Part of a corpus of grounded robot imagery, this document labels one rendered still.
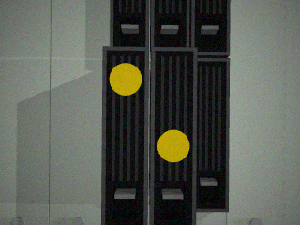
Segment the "grey rectangular metal frame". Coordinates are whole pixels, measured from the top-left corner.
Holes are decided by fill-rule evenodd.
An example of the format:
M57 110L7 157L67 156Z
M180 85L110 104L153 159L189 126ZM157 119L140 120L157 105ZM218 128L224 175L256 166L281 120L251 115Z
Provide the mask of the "grey rectangular metal frame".
M111 0L0 0L0 225L101 225ZM231 0L229 212L300 225L300 0Z

